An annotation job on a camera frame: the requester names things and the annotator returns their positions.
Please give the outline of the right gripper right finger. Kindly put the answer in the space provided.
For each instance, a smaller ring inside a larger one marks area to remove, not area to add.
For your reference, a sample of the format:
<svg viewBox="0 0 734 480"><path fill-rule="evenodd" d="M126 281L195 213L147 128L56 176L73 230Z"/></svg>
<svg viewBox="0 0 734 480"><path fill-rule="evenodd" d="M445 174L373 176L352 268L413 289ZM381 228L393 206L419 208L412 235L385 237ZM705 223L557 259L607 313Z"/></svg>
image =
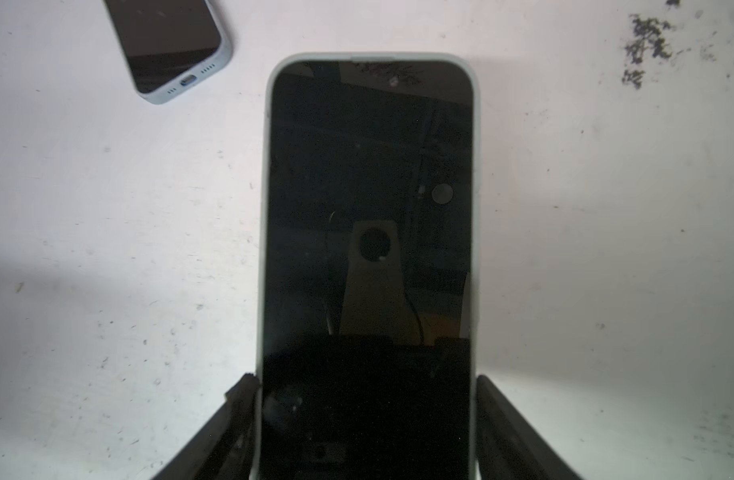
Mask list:
<svg viewBox="0 0 734 480"><path fill-rule="evenodd" d="M485 375L476 380L476 459L484 480L580 480Z"/></svg>

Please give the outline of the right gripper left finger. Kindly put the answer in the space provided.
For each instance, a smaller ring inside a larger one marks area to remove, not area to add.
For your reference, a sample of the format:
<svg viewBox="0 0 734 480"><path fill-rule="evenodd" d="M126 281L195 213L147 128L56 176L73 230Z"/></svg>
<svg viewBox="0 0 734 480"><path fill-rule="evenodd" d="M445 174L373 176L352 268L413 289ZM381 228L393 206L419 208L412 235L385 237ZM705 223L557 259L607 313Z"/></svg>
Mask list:
<svg viewBox="0 0 734 480"><path fill-rule="evenodd" d="M155 480L250 477L255 447L255 404L261 382L247 373L225 394L223 405Z"/></svg>

